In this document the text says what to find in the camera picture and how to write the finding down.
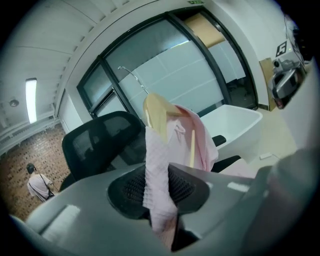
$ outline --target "black mesh chair back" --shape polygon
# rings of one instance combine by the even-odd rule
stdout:
[[[142,124],[134,115],[116,111],[93,119],[68,133],[62,141],[67,165],[76,181],[114,170],[110,163],[142,132]],[[143,154],[138,157],[141,163]]]

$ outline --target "ceiling light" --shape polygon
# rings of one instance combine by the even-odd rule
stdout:
[[[29,117],[30,124],[37,121],[36,88],[37,88],[37,79],[36,78],[30,78],[30,79],[25,80],[26,109],[28,111],[28,117]]]

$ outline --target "wooden panel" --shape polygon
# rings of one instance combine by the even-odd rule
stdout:
[[[224,36],[200,13],[186,19],[184,23],[199,37],[207,48],[225,40]]]
[[[271,58],[263,59],[263,60],[259,61],[259,63],[260,63],[260,66],[261,66],[261,69],[263,72],[265,85],[267,87],[266,89],[268,92],[269,111],[272,111],[276,107],[276,103],[275,103],[274,99],[272,98],[271,92],[268,89],[268,82],[274,75],[274,65],[271,61]]]

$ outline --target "ceiling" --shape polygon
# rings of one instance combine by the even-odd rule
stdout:
[[[37,119],[53,116],[60,102],[61,78],[77,47],[96,25],[128,2],[43,0],[26,14],[0,55],[0,147],[4,137],[29,126],[26,79],[37,78]],[[12,99],[19,105],[11,107]]]

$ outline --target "hanger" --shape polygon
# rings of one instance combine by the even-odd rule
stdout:
[[[185,117],[186,113],[168,102],[164,97],[156,93],[148,93],[143,102],[143,112],[149,127],[157,131],[162,140],[168,143],[167,138],[167,115]],[[195,162],[195,130],[192,130],[190,145],[190,163],[193,168]]]

